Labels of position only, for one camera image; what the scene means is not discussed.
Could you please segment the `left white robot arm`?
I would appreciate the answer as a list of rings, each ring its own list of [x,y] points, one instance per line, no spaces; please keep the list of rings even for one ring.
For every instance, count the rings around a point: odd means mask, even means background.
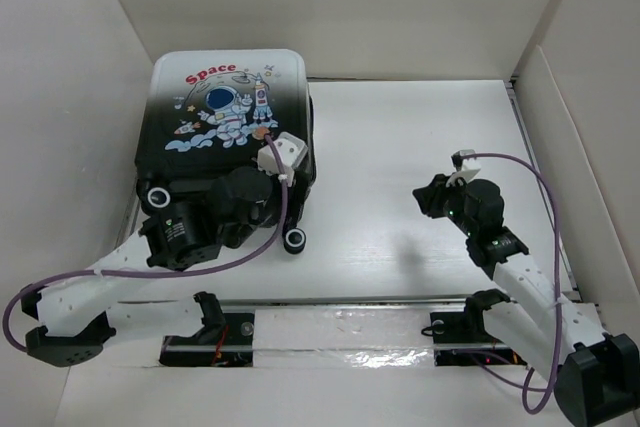
[[[93,266],[24,288],[21,311],[39,321],[25,335],[25,353],[50,366],[87,362],[106,348],[157,334],[221,347],[228,322],[215,294],[127,303],[155,280],[209,275],[255,259],[276,240],[301,252],[297,224],[315,180],[240,167],[209,189],[150,215],[120,247]]]

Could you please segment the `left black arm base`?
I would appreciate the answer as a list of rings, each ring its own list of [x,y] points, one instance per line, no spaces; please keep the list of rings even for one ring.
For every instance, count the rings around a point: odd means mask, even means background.
[[[201,326],[188,336],[167,336],[159,363],[174,368],[241,368],[253,366],[255,312],[232,308],[224,311],[216,296],[199,292]]]

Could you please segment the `black space-print kids suitcase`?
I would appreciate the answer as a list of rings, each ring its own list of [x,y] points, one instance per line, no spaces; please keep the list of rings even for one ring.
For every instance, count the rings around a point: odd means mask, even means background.
[[[193,50],[154,64],[137,151],[136,193],[146,219],[206,192],[281,132],[307,143],[296,169],[314,175],[314,113],[301,55],[289,49]]]

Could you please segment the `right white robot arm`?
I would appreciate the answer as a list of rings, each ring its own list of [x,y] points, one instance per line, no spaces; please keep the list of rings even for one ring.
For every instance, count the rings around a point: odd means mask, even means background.
[[[495,288],[468,297],[462,328],[493,337],[552,388],[574,426],[596,426],[639,407],[639,349],[583,315],[539,269],[504,223],[500,188],[467,174],[436,175],[412,192],[423,215],[446,218],[466,236],[472,262]]]

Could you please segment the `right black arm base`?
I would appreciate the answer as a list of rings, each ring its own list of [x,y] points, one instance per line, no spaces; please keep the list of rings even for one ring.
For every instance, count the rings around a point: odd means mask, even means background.
[[[509,304],[509,297],[498,289],[478,291],[465,300],[462,311],[436,311],[421,335],[435,346],[437,367],[503,366],[527,363],[511,348],[489,335],[482,315],[496,304]]]

